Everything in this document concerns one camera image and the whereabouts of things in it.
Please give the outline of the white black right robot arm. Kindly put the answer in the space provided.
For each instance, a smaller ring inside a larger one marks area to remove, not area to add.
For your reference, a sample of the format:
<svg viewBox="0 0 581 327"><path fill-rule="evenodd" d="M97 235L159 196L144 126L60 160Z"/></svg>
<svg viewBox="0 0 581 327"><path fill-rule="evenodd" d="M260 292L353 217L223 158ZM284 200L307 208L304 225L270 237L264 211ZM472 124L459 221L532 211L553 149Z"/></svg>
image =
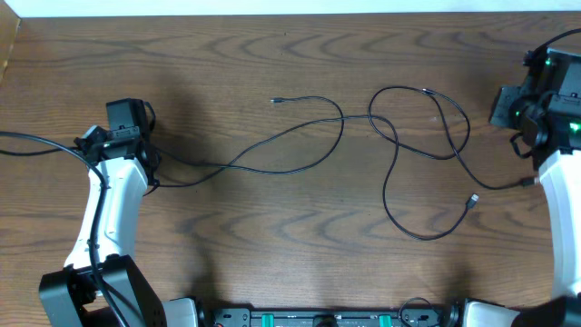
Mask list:
<svg viewBox="0 0 581 327"><path fill-rule="evenodd" d="M501 87L489 121L513 129L529 150L547 199L554 281L550 301L529 309L465 302L463 326L580 323L580 57L543 45L526 54L520 86Z"/></svg>

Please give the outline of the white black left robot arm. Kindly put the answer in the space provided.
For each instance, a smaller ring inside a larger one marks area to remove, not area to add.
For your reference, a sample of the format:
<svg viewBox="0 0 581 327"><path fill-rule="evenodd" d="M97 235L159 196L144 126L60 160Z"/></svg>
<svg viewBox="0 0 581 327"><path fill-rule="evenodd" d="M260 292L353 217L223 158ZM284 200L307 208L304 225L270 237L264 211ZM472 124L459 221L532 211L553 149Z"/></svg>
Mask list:
<svg viewBox="0 0 581 327"><path fill-rule="evenodd" d="M143 196L159 160L149 145L151 106L122 99L106 106L109 126L75 139L89 169L90 193L74 248L44 275L39 297L53 326L164 326L162 302L133 255Z"/></svg>

